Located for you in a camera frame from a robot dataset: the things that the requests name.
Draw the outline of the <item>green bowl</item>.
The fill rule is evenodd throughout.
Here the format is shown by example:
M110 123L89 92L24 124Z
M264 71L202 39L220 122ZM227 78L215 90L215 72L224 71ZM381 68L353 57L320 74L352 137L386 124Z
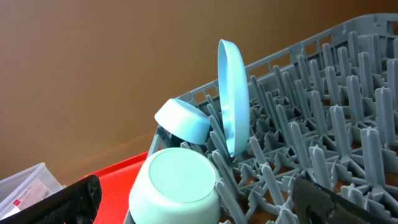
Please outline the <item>green bowl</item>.
M220 178L204 155L181 147L160 150L143 163L129 193L137 224L216 224L221 218Z

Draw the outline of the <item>light blue rice bowl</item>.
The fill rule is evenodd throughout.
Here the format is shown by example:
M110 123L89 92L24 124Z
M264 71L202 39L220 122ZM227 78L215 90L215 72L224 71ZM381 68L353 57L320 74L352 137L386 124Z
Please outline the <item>light blue rice bowl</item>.
M174 136L198 145L206 143L210 130L208 116L178 98L167 100L154 115L157 123Z

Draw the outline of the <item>light blue plate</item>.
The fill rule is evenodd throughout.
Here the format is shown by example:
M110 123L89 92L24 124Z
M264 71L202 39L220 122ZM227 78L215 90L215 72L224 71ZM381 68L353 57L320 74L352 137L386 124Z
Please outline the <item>light blue plate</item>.
M228 154L236 157L249 139L249 90L241 53L236 44L224 39L218 44L218 89Z

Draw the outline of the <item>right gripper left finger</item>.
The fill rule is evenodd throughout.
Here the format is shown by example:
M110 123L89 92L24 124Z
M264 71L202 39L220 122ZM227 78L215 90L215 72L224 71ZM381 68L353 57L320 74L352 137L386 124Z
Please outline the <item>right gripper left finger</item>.
M102 199L100 179L89 175L1 220L1 224L92 224Z

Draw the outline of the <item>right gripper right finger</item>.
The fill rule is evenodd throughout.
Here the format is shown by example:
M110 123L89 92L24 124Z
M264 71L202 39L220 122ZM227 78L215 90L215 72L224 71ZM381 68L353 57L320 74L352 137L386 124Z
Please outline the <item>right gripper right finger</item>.
M300 224L389 224L306 178L296 178L292 197Z

